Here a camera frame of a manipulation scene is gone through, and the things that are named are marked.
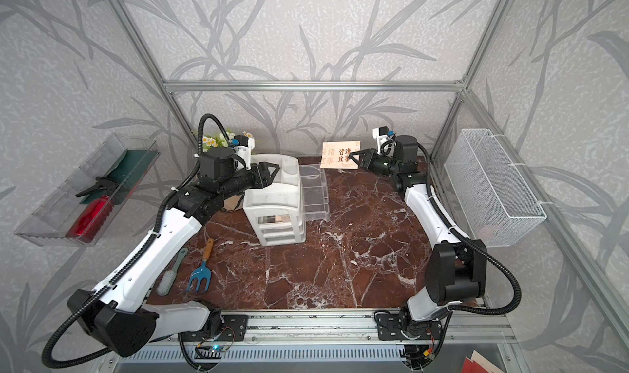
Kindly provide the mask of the beige printed postcard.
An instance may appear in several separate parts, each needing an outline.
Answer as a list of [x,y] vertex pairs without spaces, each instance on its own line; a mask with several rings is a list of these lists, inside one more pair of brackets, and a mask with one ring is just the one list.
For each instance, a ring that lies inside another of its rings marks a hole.
[[324,169],[357,169],[350,153],[360,150],[359,141],[324,142],[320,167]]

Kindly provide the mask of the white plastic drawer organizer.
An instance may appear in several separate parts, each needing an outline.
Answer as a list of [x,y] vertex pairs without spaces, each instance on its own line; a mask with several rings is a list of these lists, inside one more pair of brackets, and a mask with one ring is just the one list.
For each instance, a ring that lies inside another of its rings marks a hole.
[[[298,160],[279,154],[252,155],[252,163],[280,166],[273,183],[245,192],[243,209],[258,240],[264,246],[291,245],[306,241],[304,201]],[[268,223],[267,217],[289,215],[290,223]]]

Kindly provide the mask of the clear plastic drawer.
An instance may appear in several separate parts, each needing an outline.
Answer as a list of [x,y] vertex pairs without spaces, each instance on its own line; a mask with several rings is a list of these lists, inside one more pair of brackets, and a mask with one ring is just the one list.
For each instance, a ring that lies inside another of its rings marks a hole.
[[329,184],[325,171],[317,164],[305,164],[299,167],[304,201],[304,219],[328,222]]

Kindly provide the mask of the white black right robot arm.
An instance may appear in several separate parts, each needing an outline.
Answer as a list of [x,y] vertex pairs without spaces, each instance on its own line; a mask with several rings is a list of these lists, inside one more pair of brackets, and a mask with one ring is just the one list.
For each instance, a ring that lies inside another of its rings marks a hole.
[[407,317],[411,322],[427,322],[455,311],[491,315],[489,309],[466,305],[484,296],[486,247],[470,240],[445,211],[432,187],[429,153],[416,138],[398,136],[388,127],[374,129],[373,138],[374,149],[353,152],[350,160],[392,179],[432,246],[424,288],[407,300]]

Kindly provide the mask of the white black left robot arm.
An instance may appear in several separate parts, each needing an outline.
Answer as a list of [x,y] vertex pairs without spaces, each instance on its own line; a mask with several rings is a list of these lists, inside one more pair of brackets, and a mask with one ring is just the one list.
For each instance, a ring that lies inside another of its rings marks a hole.
[[270,186],[281,167],[262,161],[245,165],[231,148],[213,148],[198,156],[195,181],[177,187],[161,204],[156,225],[133,252],[92,291],[78,290],[68,300],[78,322],[104,345],[103,353],[122,357],[152,340],[183,332],[210,331],[213,308],[201,302],[152,306],[148,291],[181,248],[217,212],[224,201],[249,189]]

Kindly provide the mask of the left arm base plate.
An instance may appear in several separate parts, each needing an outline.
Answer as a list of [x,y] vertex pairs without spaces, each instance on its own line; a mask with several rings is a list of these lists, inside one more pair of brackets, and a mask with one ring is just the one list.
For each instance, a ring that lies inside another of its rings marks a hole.
[[183,332],[184,342],[211,340],[241,342],[247,331],[248,315],[229,314],[211,316],[203,328],[195,332]]

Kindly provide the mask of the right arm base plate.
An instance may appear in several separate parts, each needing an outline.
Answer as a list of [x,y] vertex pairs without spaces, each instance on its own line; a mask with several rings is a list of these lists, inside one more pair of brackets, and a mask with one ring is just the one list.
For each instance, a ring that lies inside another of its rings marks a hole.
[[378,339],[383,341],[436,341],[442,338],[440,321],[414,322],[406,311],[373,313]]

